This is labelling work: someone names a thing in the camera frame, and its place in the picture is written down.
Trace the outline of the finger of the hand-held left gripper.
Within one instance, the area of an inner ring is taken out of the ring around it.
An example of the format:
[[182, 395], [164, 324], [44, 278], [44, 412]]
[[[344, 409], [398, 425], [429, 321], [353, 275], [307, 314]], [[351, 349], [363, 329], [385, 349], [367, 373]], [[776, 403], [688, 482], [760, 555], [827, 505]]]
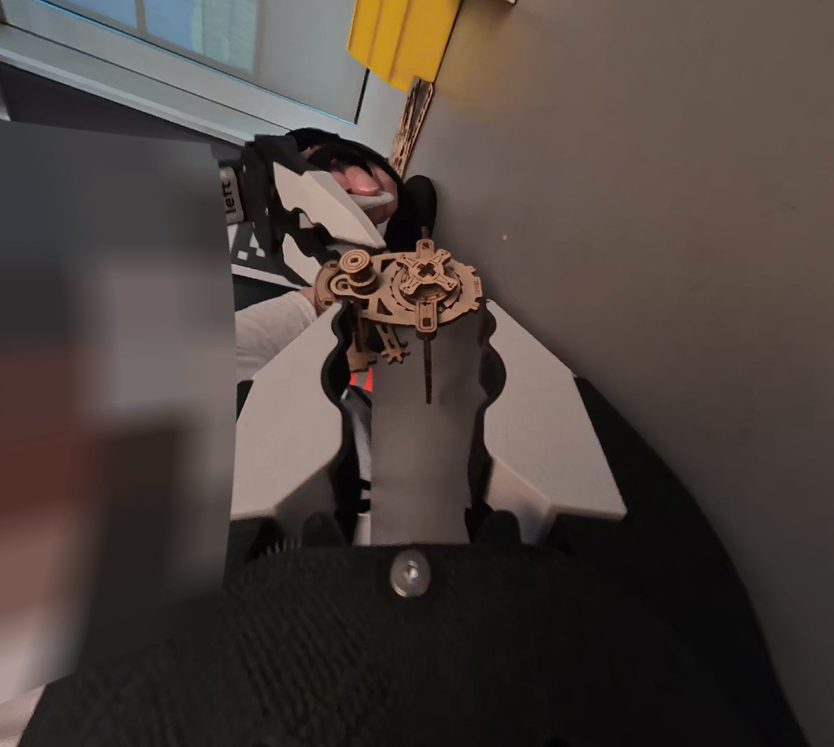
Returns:
[[282, 252], [287, 268], [310, 287], [315, 284], [323, 264], [329, 260], [329, 245], [318, 232], [287, 232]]
[[374, 251], [385, 248], [377, 227], [328, 172], [298, 174], [275, 162], [273, 175], [278, 198], [287, 211], [301, 211], [334, 241]]

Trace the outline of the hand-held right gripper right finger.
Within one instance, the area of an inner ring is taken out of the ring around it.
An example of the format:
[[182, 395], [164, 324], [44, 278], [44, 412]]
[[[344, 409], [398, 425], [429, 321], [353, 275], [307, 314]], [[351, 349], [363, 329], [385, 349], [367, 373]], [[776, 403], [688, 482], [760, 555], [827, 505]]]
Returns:
[[478, 313], [479, 385], [468, 462], [470, 533], [508, 512], [524, 544], [558, 516], [620, 522], [627, 514], [575, 375], [505, 309]]

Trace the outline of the wooden gear model assembly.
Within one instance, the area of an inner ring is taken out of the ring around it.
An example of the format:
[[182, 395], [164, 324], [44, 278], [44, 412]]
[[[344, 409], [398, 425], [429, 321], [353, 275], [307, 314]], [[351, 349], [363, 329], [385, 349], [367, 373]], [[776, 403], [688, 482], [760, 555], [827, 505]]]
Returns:
[[426, 228], [410, 252], [370, 254], [351, 248], [329, 260], [314, 282], [314, 304], [321, 312], [347, 306], [351, 373], [367, 372], [377, 360], [370, 337], [376, 333], [388, 364], [402, 364], [409, 354], [397, 328], [409, 327], [423, 343], [425, 402], [433, 399], [431, 344], [440, 328], [476, 311], [483, 298], [473, 266], [435, 246]]

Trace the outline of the laser-cut wooden parts sheet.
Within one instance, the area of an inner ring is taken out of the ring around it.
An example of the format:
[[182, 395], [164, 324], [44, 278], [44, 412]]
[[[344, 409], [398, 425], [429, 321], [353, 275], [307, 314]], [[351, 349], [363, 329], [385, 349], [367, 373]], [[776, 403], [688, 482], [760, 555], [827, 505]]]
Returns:
[[405, 98], [389, 159], [392, 169], [402, 178], [408, 168], [433, 96], [434, 84], [432, 82], [420, 78], [414, 79]]

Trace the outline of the person's left hand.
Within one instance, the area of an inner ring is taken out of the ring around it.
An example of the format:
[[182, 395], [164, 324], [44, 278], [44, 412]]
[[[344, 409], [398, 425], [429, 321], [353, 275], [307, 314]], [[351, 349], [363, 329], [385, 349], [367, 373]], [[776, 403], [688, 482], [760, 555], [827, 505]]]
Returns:
[[371, 165], [370, 170], [342, 163], [335, 163], [330, 171], [331, 176], [339, 186], [358, 197], [378, 197], [382, 193], [396, 198], [398, 189], [391, 176], [377, 165]]

